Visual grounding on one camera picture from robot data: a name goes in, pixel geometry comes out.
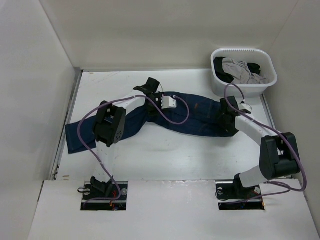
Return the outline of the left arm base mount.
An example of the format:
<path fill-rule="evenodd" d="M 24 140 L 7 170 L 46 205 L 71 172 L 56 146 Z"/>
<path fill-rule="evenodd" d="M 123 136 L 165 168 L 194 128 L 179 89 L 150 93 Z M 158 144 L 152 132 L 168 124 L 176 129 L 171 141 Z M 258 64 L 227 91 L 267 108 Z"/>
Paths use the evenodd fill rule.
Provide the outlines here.
<path fill-rule="evenodd" d="M 81 211 L 125 211 L 127 209 L 128 186 L 127 181 L 118 182 L 121 190 L 119 195 L 118 189 L 114 183 L 108 183 L 106 193 L 99 191 L 85 182 L 83 187 L 79 187 L 77 192 L 81 194 Z"/>

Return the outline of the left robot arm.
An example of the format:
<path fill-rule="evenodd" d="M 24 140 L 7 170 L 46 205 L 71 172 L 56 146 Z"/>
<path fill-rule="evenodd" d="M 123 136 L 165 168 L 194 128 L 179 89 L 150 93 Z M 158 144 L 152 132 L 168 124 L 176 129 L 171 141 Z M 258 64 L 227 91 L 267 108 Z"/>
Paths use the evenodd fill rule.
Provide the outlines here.
<path fill-rule="evenodd" d="M 129 94 L 118 100 L 102 101 L 93 122 L 98 165 L 90 179 L 90 187 L 100 199 L 116 198 L 121 189 L 113 177 L 114 145 L 126 133 L 129 114 L 146 109 L 148 113 L 163 110 L 164 94 L 158 92 L 160 82 L 148 78 L 144 85 L 136 86 Z"/>

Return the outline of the dark blue denim trousers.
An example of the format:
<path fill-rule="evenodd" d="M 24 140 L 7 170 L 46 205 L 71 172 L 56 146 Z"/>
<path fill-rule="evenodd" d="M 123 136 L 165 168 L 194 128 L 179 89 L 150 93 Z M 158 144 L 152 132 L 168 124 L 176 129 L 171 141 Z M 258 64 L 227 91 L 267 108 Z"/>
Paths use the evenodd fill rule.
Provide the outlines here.
<path fill-rule="evenodd" d="M 121 140 L 135 136 L 145 123 L 153 123 L 170 131 L 200 137 L 228 138 L 233 137 L 237 133 L 230 133 L 218 124 L 218 115 L 221 109 L 220 102 L 194 94 L 170 91 L 164 92 L 164 94 L 166 96 L 177 96 L 187 103 L 189 117 L 186 123 L 182 125 L 171 124 L 159 113 L 148 113 L 147 107 L 142 106 L 126 115 L 124 134 Z M 180 100 L 177 102 L 176 108 L 162 110 L 162 112 L 169 120 L 180 123 L 187 117 L 187 109 L 185 104 Z M 81 137 L 90 149 L 96 148 L 93 133 L 94 122 L 95 116 L 91 116 L 84 121 L 80 128 Z M 77 128 L 79 123 L 80 121 L 65 126 L 67 150 L 70 155 L 87 151 L 87 148 L 83 146 L 78 138 Z"/>

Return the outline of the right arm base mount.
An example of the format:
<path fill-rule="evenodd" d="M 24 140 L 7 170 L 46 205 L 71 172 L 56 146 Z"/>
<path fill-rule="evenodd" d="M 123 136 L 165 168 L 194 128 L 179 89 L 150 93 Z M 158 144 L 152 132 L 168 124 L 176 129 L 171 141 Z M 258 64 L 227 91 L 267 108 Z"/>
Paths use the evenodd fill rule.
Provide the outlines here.
<path fill-rule="evenodd" d="M 265 210 L 259 185 L 238 188 L 232 180 L 220 180 L 215 182 L 215 187 L 220 211 Z"/>

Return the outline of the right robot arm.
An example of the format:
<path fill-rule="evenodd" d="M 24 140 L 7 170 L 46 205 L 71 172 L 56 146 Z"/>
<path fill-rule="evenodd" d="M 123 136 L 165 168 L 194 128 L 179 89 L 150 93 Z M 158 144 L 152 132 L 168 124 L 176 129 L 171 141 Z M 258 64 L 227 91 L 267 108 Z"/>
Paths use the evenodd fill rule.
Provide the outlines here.
<path fill-rule="evenodd" d="M 238 103 L 233 96 L 220 99 L 220 104 L 219 126 L 231 136 L 239 132 L 246 134 L 260 147 L 260 152 L 257 166 L 236 174 L 231 183 L 216 184 L 219 200 L 246 201 L 262 195 L 261 184 L 300 173 L 301 168 L 297 163 L 299 151 L 294 134 L 281 133 L 258 123 L 251 107 L 244 101 Z"/>

